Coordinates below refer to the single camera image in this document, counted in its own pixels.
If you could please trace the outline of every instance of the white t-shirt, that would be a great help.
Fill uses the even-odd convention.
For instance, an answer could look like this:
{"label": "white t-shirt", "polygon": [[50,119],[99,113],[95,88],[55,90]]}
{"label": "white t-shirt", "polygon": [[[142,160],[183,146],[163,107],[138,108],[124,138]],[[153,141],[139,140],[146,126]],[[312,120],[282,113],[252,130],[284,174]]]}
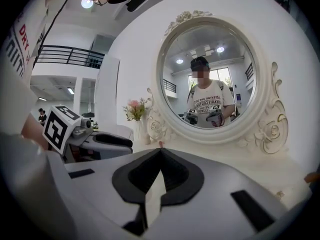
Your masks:
{"label": "white t-shirt", "polygon": [[46,0],[30,0],[2,44],[0,132],[20,134],[37,102],[38,98],[30,90],[30,79],[45,29],[47,10]]}
{"label": "white t-shirt", "polygon": [[[223,107],[235,104],[229,87],[224,82],[221,83],[223,84],[223,90],[221,90],[217,80],[212,80],[212,83],[205,89],[195,86],[193,97],[190,95],[188,100],[188,109],[195,109],[198,112],[196,126],[213,128],[212,123],[206,121],[209,109],[213,105],[221,105]],[[223,125],[226,126],[228,124],[230,124],[230,117],[224,119]]]}

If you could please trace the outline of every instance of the black and white square marker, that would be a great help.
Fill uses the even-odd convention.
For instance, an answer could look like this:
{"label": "black and white square marker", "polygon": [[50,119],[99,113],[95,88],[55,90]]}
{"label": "black and white square marker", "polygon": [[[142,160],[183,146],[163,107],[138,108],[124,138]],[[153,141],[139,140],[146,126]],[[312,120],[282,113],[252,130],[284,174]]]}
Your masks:
{"label": "black and white square marker", "polygon": [[72,119],[72,120],[77,120],[78,118],[80,118],[79,115],[77,115],[76,113],[74,113],[72,110],[70,110],[69,108],[67,108],[66,106],[56,106],[56,108],[61,111],[63,114],[65,114],[68,118]]}
{"label": "black and white square marker", "polygon": [[44,135],[60,150],[67,128],[68,126],[52,111],[47,119]]}

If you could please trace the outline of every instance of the round mirror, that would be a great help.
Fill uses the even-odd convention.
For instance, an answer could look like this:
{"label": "round mirror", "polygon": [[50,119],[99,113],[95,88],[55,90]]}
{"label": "round mirror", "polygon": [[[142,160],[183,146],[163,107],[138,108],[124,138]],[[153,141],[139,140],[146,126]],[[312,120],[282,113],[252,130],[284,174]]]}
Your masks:
{"label": "round mirror", "polygon": [[177,35],[163,65],[171,110],[198,128],[216,129],[241,117],[255,89],[255,64],[244,40],[220,24]]}

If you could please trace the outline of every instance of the white table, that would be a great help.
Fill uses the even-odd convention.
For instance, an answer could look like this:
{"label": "white table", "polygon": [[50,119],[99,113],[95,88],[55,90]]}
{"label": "white table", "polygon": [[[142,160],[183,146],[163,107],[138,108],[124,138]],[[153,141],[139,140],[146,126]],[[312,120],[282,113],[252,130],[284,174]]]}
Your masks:
{"label": "white table", "polygon": [[[155,141],[149,145],[142,141],[134,141],[132,149],[136,153],[159,147]],[[308,199],[312,194],[304,181],[305,173],[284,151],[276,155],[266,155],[262,152],[253,154],[245,148],[230,144],[219,146],[197,144],[179,136],[165,143],[164,147],[236,168],[277,196],[288,210]]]}

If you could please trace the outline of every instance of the black strap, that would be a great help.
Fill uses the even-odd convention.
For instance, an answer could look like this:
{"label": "black strap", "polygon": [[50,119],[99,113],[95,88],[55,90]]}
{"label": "black strap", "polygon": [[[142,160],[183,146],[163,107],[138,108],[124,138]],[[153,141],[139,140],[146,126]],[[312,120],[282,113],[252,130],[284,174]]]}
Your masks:
{"label": "black strap", "polygon": [[95,173],[94,170],[85,169],[85,170],[78,170],[78,171],[69,172],[69,176],[71,179],[74,179],[74,178],[79,178],[79,177],[86,176],[86,175],[93,174],[93,173]]}
{"label": "black strap", "polygon": [[63,10],[63,8],[65,7],[66,3],[68,2],[68,0],[65,0],[62,7],[60,8],[60,10],[57,12],[57,14],[55,15],[55,17],[53,18],[53,21],[50,25],[50,27],[48,28],[47,32],[44,34],[44,37],[42,38],[41,40],[41,44],[39,45],[39,49],[38,49],[38,56],[35,58],[34,62],[33,62],[33,68],[35,67],[37,61],[38,61],[38,58],[40,56],[40,53],[41,53],[41,49],[42,49],[42,46],[44,45],[44,42],[47,38],[47,35],[49,34],[50,30],[52,29],[53,25],[55,24],[55,21],[57,19],[57,17],[59,16],[59,14],[61,13],[61,11]]}
{"label": "black strap", "polygon": [[231,196],[257,232],[264,230],[275,222],[245,190],[231,193]]}
{"label": "black strap", "polygon": [[220,80],[217,80],[217,81],[219,82],[219,86],[220,86],[221,91],[223,91],[224,90],[224,83]]}
{"label": "black strap", "polygon": [[195,81],[193,81],[193,83],[191,84],[192,87],[191,87],[191,89],[190,89],[190,91],[189,91],[188,99],[187,99],[187,101],[186,101],[187,104],[188,104],[188,102],[189,102],[190,94],[193,95],[193,94],[195,93],[195,89],[196,89],[196,86],[197,86],[197,85],[194,85],[194,82],[195,82]]}

